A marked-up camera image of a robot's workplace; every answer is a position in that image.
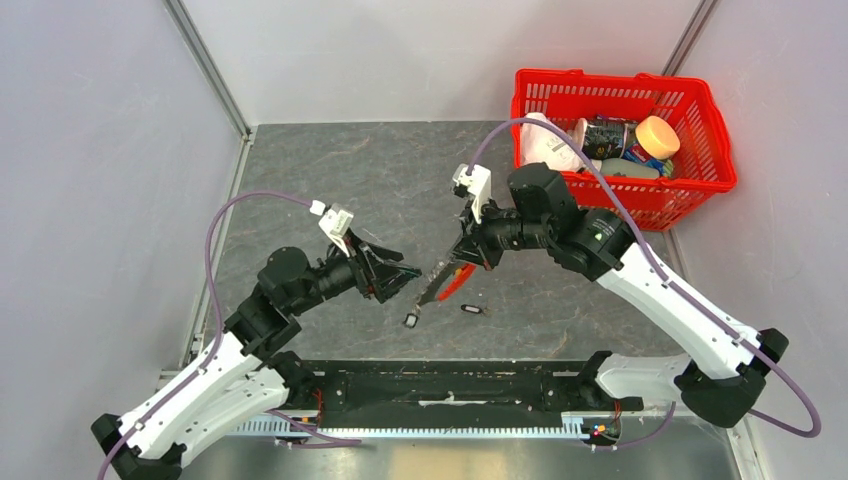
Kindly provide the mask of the keyring bunch with tags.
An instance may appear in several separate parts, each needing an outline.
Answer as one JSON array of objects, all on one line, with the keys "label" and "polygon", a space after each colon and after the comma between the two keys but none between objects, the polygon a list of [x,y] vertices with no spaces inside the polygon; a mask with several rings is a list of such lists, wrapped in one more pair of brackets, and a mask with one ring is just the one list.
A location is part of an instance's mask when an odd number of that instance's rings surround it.
[{"label": "keyring bunch with tags", "polygon": [[475,269],[474,264],[464,261],[439,261],[426,276],[427,284],[415,297],[410,311],[402,321],[402,325],[407,329],[415,328],[420,320],[424,305],[449,298],[470,278]]}]

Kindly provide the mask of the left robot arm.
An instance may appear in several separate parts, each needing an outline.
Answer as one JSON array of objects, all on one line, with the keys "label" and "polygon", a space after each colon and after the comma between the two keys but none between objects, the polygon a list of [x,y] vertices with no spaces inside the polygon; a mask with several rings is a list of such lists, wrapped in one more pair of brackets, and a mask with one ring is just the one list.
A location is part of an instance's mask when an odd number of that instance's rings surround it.
[{"label": "left robot arm", "polygon": [[285,345],[298,316],[348,291],[384,303],[420,277],[402,253],[353,233],[310,262],[296,247],[274,251],[252,293],[212,343],[135,409],[91,426],[105,466],[121,479],[176,479],[201,452],[251,417],[316,398],[316,377]]}]

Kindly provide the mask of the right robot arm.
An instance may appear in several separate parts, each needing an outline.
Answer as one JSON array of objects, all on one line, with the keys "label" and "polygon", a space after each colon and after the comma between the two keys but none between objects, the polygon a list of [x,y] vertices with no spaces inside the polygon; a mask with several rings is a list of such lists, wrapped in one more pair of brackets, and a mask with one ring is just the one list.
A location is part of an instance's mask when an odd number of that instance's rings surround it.
[{"label": "right robot arm", "polygon": [[634,306],[682,348],[669,357],[594,354],[577,382],[585,406],[601,409],[625,398],[679,401],[722,428],[752,411],[787,349],[781,332],[756,330],[727,315],[662,265],[617,214],[580,208],[563,175],[545,164],[509,175],[509,208],[491,199],[486,168],[461,166],[453,183],[466,202],[460,236],[428,275],[414,314],[452,295],[476,268],[494,269],[505,252],[541,249]]}]

